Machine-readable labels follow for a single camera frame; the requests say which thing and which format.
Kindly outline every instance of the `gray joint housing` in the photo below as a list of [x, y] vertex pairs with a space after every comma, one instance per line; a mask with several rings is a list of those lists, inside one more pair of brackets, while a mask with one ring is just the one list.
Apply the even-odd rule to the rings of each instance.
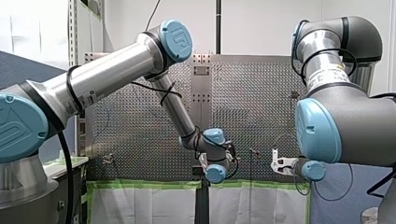
[[[198, 130], [195, 130], [194, 134], [192, 134], [191, 136], [182, 138], [181, 142], [183, 144], [183, 147], [189, 150], [194, 150], [194, 148], [197, 146], [196, 141], [198, 140], [198, 135]], [[230, 163], [227, 159], [223, 160], [224, 158], [226, 158], [226, 152], [224, 148], [207, 143], [204, 137], [201, 136], [199, 138], [197, 151], [201, 153], [206, 153], [208, 164], [219, 164], [222, 165], [226, 170], [228, 170]]]
[[333, 86], [311, 93], [331, 114], [342, 143], [340, 162], [391, 166], [396, 162], [396, 104], [370, 99], [358, 87]]
[[[308, 22], [300, 30], [297, 46], [305, 36], [318, 30], [334, 32], [341, 41], [341, 49], [347, 49], [354, 54], [358, 63], [381, 60], [381, 35], [375, 26], [364, 18], [344, 17], [328, 21]], [[352, 62], [349, 55], [344, 54], [344, 62]]]

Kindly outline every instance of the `black cable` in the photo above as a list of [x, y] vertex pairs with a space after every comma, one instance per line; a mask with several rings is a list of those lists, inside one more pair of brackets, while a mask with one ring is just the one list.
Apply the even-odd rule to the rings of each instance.
[[155, 12], [157, 11], [157, 7], [160, 4], [161, 0], [158, 0], [157, 5], [155, 5], [154, 10], [151, 13], [151, 16], [148, 19], [148, 25], [146, 26], [146, 31], [149, 29], [149, 24], [151, 23], [152, 18], [154, 17]]
[[236, 172], [238, 172], [239, 169], [239, 161], [237, 158], [234, 159], [235, 160], [235, 169], [233, 170], [233, 173], [226, 176], [225, 179], [231, 179], [236, 175]]
[[375, 96], [370, 96], [370, 98], [377, 99], [377, 98], [384, 98], [384, 97], [393, 97], [396, 98], [396, 92], [386, 92], [386, 93], [381, 93]]
[[82, 114], [82, 112], [83, 112], [82, 105], [79, 102], [79, 100], [78, 100], [78, 98], [76, 96], [76, 93], [73, 90], [73, 86], [72, 86], [71, 80], [70, 80], [71, 77], [72, 77], [72, 72], [78, 67], [79, 67], [79, 65], [75, 65], [75, 66], [70, 67], [69, 70], [67, 70], [67, 73], [66, 73], [66, 86], [67, 86], [67, 91], [69, 92], [69, 94], [73, 98], [73, 101], [74, 101], [74, 103], [75, 103], [75, 105], [77, 107], [78, 113]]
[[371, 196], [378, 197], [378, 198], [384, 198], [384, 195], [374, 193], [374, 191], [376, 191], [377, 189], [381, 188], [383, 185], [385, 185], [388, 181], [390, 181], [395, 176], [396, 176], [396, 169], [393, 168], [393, 170], [392, 170], [392, 172], [390, 172], [390, 174], [388, 174], [383, 179], [378, 181], [378, 183], [376, 183], [372, 187], [370, 187], [367, 190], [367, 194], [371, 195]]
[[176, 83], [176, 82], [173, 82], [172, 85], [169, 87], [169, 89], [168, 89], [167, 91], [164, 91], [164, 90], [155, 89], [155, 88], [152, 88], [152, 87], [143, 85], [143, 84], [138, 83], [138, 82], [131, 82], [131, 84], [134, 84], [134, 85], [137, 85], [137, 86], [146, 88], [146, 89], [151, 90], [151, 91], [166, 92], [166, 94], [163, 96], [163, 98], [162, 98], [161, 101], [160, 101], [160, 105], [163, 105], [163, 101], [165, 100], [166, 96], [168, 96], [169, 93], [172, 93], [172, 94], [174, 94], [174, 95], [176, 95], [176, 96], [182, 98], [182, 95], [181, 95], [180, 93], [178, 93], [178, 92], [176, 92], [176, 91], [171, 91], [171, 90], [173, 89], [173, 87], [175, 86], [175, 83]]
[[309, 22], [308, 20], [302, 20], [302, 21], [300, 21], [300, 23], [298, 24], [298, 26], [297, 26], [297, 28], [296, 28], [296, 30], [295, 30], [295, 33], [293, 34], [294, 35], [294, 39], [293, 39], [293, 43], [292, 43], [292, 45], [291, 45], [291, 68], [293, 69], [293, 71], [298, 75], [298, 76], [301, 76], [301, 74], [300, 74], [300, 72], [298, 72], [297, 71], [297, 68], [295, 67], [295, 65], [294, 65], [294, 57], [296, 56], [296, 51], [297, 51], [297, 40], [298, 40], [298, 38], [299, 38], [299, 35], [300, 35], [300, 30], [301, 30], [301, 27], [305, 24], [305, 23], [307, 23], [307, 22]]
[[296, 29], [295, 33], [293, 34], [293, 35], [294, 35], [294, 39], [293, 39], [293, 43], [292, 43], [292, 46], [291, 46], [291, 68], [292, 68], [293, 71], [301, 78], [301, 80], [302, 80], [302, 82], [304, 83], [304, 85], [306, 86], [304, 71], [305, 71], [305, 68], [306, 68], [307, 64], [309, 63], [309, 61], [311, 61], [315, 56], [318, 56], [318, 55], [321, 54], [321, 53], [324, 53], [324, 52], [326, 52], [326, 51], [331, 51], [331, 50], [337, 50], [337, 51], [339, 51], [339, 52], [346, 53], [346, 54], [348, 54], [348, 55], [350, 56], [350, 58], [353, 60], [353, 67], [352, 67], [352, 70], [348, 73], [348, 76], [350, 77], [350, 76], [355, 72], [356, 68], [358, 67], [358, 61], [357, 61], [355, 55], [353, 55], [353, 53], [350, 52], [350, 51], [347, 50], [347, 49], [334, 48], [334, 49], [321, 49], [321, 50], [318, 50], [317, 52], [313, 53], [311, 56], [309, 56], [309, 57], [305, 60], [305, 62], [303, 63], [303, 66], [302, 66], [300, 72], [297, 70], [297, 68], [296, 68], [295, 65], [294, 65], [294, 59], [295, 59], [295, 57], [296, 57], [296, 51], [297, 51], [297, 40], [298, 40], [299, 35], [300, 35], [301, 27], [302, 27], [306, 22], [309, 22], [309, 21], [307, 21], [307, 20], [302, 20], [302, 21], [300, 21], [300, 23], [298, 24], [297, 29]]
[[67, 172], [67, 212], [66, 224], [71, 224], [73, 219], [73, 201], [74, 201], [74, 180], [73, 180], [73, 165], [70, 158], [69, 147], [67, 146], [64, 132], [58, 133], [59, 141], [61, 142], [62, 150], [64, 152], [64, 160], [66, 162]]
[[160, 105], [163, 106], [163, 101], [165, 100], [166, 96], [168, 96], [169, 92], [171, 92], [172, 88], [175, 86], [176, 82], [172, 82], [172, 85], [168, 88], [168, 91], [166, 92], [166, 94], [163, 96], [163, 98], [160, 101]]
[[301, 195], [307, 196], [307, 195], [311, 192], [311, 188], [310, 188], [310, 187], [308, 187], [308, 190], [306, 191], [306, 193], [304, 193], [303, 190], [300, 189], [300, 187], [298, 186], [298, 183], [297, 183], [296, 175], [293, 176], [293, 181], [294, 181], [294, 186], [296, 187], [297, 191], [298, 191]]
[[323, 199], [323, 200], [326, 201], [326, 202], [332, 203], [332, 202], [340, 201], [341, 199], [345, 198], [345, 197], [348, 195], [348, 193], [350, 192], [350, 190], [352, 189], [352, 186], [353, 186], [353, 170], [352, 170], [352, 166], [351, 166], [350, 164], [348, 164], [348, 166], [349, 166], [349, 170], [350, 170], [350, 184], [349, 184], [349, 187], [347, 188], [346, 192], [345, 192], [343, 195], [341, 195], [339, 198], [336, 198], [336, 199], [328, 199], [328, 198], [323, 197], [323, 196], [320, 194], [320, 192], [318, 191], [317, 183], [314, 182], [315, 190], [317, 191], [317, 194], [318, 194], [318, 196], [319, 196], [321, 199]]
[[358, 67], [358, 60], [356, 59], [355, 55], [353, 55], [353, 53], [350, 52], [349, 50], [347, 50], [347, 49], [339, 49], [339, 48], [334, 48], [334, 49], [320, 49], [320, 50], [316, 51], [315, 53], [311, 54], [311, 56], [309, 56], [309, 57], [305, 60], [305, 62], [303, 63], [303, 66], [301, 67], [301, 74], [300, 74], [300, 76], [301, 76], [302, 78], [305, 78], [305, 74], [304, 74], [305, 68], [306, 68], [306, 66], [308, 65], [308, 63], [309, 63], [314, 57], [316, 57], [316, 56], [318, 56], [319, 54], [322, 54], [322, 53], [324, 53], [324, 52], [326, 52], [326, 51], [333, 51], [333, 50], [337, 50], [337, 51], [339, 51], [339, 52], [346, 53], [346, 54], [348, 54], [348, 55], [351, 57], [351, 59], [352, 59], [352, 61], [353, 61], [353, 67], [352, 67], [352, 70], [350, 70], [350, 72], [349, 72], [347, 75], [348, 75], [349, 77], [352, 76], [352, 74], [355, 72], [356, 68]]

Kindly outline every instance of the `robotic arm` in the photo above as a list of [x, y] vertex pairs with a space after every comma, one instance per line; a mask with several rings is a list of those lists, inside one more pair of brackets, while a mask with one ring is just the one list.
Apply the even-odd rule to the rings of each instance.
[[[344, 66], [344, 62], [356, 61], [358, 68], [352, 76], [357, 79], [373, 72], [360, 64], [381, 59], [378, 31], [363, 18], [347, 17], [309, 22], [298, 33], [294, 53], [305, 65], [308, 91], [297, 104], [295, 116], [303, 154], [328, 163], [392, 166], [396, 162], [396, 104], [391, 99], [369, 98], [349, 80]], [[341, 59], [339, 53], [344, 52], [337, 49], [350, 53]]]
[[0, 204], [37, 194], [48, 186], [38, 148], [60, 133], [69, 118], [139, 77], [159, 92], [182, 145], [207, 157], [209, 181], [221, 182], [232, 158], [220, 129], [200, 133], [166, 71], [191, 56], [191, 36], [179, 21], [139, 34], [134, 44], [43, 83], [30, 80], [0, 91]]

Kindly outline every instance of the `metal stand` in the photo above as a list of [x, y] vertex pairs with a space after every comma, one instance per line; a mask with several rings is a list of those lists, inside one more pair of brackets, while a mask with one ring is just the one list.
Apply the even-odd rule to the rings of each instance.
[[201, 166], [192, 167], [192, 176], [199, 176], [201, 187], [195, 192], [194, 224], [209, 224], [209, 182]]

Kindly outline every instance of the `white wall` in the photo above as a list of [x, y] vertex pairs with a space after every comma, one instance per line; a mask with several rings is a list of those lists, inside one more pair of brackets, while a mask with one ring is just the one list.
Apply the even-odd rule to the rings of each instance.
[[[105, 0], [105, 51], [120, 49], [134, 42], [145, 30], [157, 0]], [[191, 32], [194, 49], [207, 53], [215, 49], [215, 1], [166, 0], [161, 1], [151, 21], [156, 26], [164, 20], [182, 21]]]
[[68, 67], [67, 0], [0, 0], [0, 50]]
[[320, 21], [322, 14], [318, 0], [222, 2], [223, 54], [290, 55], [296, 24]]

